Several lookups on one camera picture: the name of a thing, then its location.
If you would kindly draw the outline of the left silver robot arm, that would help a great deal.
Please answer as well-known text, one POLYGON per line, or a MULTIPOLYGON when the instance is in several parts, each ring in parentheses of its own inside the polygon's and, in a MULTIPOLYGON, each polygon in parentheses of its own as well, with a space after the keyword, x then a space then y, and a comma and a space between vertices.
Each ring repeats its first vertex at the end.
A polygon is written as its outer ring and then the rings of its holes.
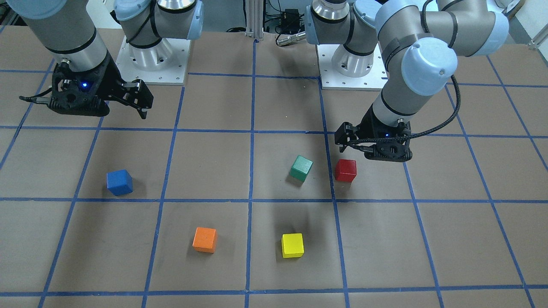
POLYGON ((372 59, 379 47, 388 75, 362 121, 345 121, 335 132, 340 152, 354 148, 369 160, 407 162, 411 139, 444 128, 461 106, 454 73, 459 56, 489 55, 509 34, 509 20, 485 0, 314 0, 304 16, 310 44, 339 44, 348 55, 372 59), (450 117, 426 131, 411 131, 413 115, 454 82, 456 106, 450 117))

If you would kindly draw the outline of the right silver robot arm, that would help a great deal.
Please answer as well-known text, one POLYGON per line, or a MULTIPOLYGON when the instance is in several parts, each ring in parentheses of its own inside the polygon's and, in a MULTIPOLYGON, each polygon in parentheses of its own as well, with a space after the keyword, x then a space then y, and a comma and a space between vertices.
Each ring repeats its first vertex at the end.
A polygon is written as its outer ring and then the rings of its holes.
MULTIPOLYGON (((123 79, 87 12, 86 0, 9 0, 55 58, 51 87, 20 100, 58 114, 107 116, 108 101, 134 108, 142 119, 153 104, 145 81, 123 79)), ((116 0, 112 17, 122 26, 138 68, 157 69, 173 57, 167 39, 199 39, 201 0, 116 0)))

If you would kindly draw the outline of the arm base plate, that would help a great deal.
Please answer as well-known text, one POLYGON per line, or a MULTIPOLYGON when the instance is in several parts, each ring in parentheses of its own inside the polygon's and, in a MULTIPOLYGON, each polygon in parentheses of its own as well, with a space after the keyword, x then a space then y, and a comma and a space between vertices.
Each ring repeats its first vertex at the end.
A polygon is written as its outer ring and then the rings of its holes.
POLYGON ((323 89, 379 91, 388 80, 378 46, 366 56, 350 54, 340 44, 321 44, 316 49, 323 89))
POLYGON ((122 43, 115 63, 126 81, 147 85, 183 86, 192 40, 164 38, 147 49, 122 43))

